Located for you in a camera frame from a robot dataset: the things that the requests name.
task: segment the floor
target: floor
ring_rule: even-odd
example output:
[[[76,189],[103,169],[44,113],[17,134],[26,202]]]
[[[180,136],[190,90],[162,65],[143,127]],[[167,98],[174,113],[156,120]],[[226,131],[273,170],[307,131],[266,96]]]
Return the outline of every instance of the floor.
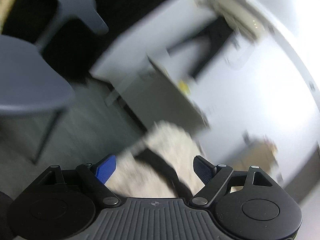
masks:
[[[121,152],[142,136],[129,115],[117,104],[107,107],[107,86],[89,79],[75,84],[76,99],[62,117],[41,159],[33,165],[41,135],[52,115],[0,119],[0,191],[16,198],[49,165],[74,169]]]

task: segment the triangular cutout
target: triangular cutout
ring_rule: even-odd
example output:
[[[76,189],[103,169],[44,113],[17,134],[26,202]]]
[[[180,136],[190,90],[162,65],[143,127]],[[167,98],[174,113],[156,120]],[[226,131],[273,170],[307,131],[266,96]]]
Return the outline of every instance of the triangular cutout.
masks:
[[[267,178],[263,176],[261,172],[258,171],[254,173],[253,185],[272,187],[270,181],[268,181]]]

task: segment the white fur rug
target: white fur rug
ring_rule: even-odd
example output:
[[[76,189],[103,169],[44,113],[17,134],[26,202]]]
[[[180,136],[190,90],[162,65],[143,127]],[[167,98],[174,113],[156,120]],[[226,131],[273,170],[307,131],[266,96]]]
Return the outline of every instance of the white fur rug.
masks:
[[[128,197],[176,197],[150,166],[136,162],[133,158],[146,147],[160,155],[176,170],[180,181],[189,186],[193,195],[204,186],[193,171],[193,158],[201,155],[196,143],[182,128],[160,122],[117,158],[116,171],[105,184],[111,191]]]

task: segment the ribbed black plate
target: ribbed black plate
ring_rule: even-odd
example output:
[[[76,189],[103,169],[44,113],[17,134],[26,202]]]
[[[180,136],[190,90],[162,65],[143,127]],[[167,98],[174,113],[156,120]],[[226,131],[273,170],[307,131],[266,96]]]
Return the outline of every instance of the ribbed black plate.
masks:
[[[104,209],[85,231],[69,240],[231,240],[209,214],[182,199],[128,198],[123,206]]]

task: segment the chair seat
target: chair seat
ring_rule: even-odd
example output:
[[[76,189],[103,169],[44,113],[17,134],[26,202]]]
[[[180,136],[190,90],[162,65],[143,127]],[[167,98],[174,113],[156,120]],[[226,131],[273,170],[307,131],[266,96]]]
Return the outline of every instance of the chair seat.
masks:
[[[65,107],[74,97],[69,83],[33,44],[0,35],[0,115],[24,115]]]

